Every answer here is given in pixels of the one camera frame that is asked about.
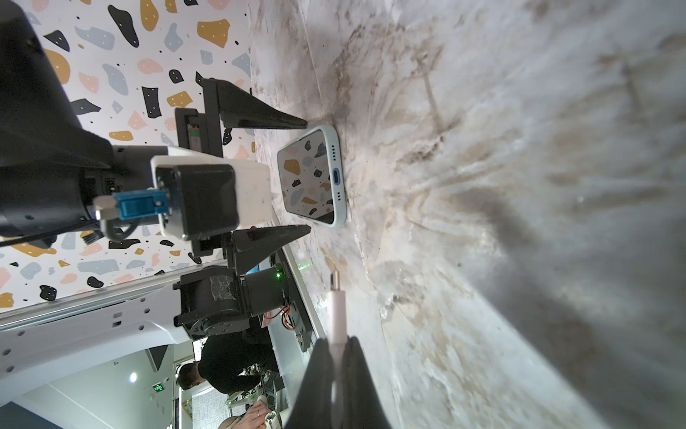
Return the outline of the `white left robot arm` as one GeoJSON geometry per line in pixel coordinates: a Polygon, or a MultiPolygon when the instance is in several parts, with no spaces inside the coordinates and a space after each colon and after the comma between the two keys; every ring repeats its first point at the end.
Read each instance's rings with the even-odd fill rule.
{"type": "Polygon", "coordinates": [[[229,1],[1,5],[1,400],[285,302],[253,268],[270,171],[235,129],[303,129],[242,83],[229,1]]]}

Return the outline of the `black phone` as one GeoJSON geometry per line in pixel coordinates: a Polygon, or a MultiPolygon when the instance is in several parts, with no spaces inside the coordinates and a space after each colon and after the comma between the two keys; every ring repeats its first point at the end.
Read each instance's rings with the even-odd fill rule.
{"type": "Polygon", "coordinates": [[[348,215],[339,135],[330,125],[308,130],[277,153],[285,210],[336,228],[348,215]]]}

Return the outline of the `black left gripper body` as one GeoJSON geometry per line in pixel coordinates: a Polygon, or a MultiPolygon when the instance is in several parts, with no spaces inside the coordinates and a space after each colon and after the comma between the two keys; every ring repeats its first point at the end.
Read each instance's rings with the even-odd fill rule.
{"type": "Polygon", "coordinates": [[[221,247],[221,236],[236,227],[236,173],[223,162],[216,82],[202,80],[203,114],[191,108],[174,111],[179,147],[210,157],[201,164],[182,166],[184,226],[194,257],[211,255],[221,247]]]}

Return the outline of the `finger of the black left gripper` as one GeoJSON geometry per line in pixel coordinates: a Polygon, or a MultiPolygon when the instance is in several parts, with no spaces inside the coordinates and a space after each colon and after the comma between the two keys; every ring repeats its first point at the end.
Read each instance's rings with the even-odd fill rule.
{"type": "Polygon", "coordinates": [[[246,275],[285,245],[305,237],[309,225],[281,225],[235,230],[230,235],[230,249],[237,275],[246,275]]]}
{"type": "Polygon", "coordinates": [[[218,80],[219,118],[225,128],[254,130],[305,130],[307,121],[267,105],[249,92],[218,80]]]}

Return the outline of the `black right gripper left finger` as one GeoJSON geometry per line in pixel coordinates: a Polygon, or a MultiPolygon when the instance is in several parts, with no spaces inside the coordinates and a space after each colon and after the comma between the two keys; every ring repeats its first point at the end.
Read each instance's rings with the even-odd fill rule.
{"type": "Polygon", "coordinates": [[[285,429],[331,429],[334,369],[329,343],[319,339],[292,406],[285,429]]]}

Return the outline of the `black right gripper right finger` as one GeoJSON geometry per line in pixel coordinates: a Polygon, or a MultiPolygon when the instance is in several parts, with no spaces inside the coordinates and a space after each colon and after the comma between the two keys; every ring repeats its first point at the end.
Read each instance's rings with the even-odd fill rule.
{"type": "Polygon", "coordinates": [[[342,359],[342,428],[391,429],[357,337],[350,337],[342,359]]]}

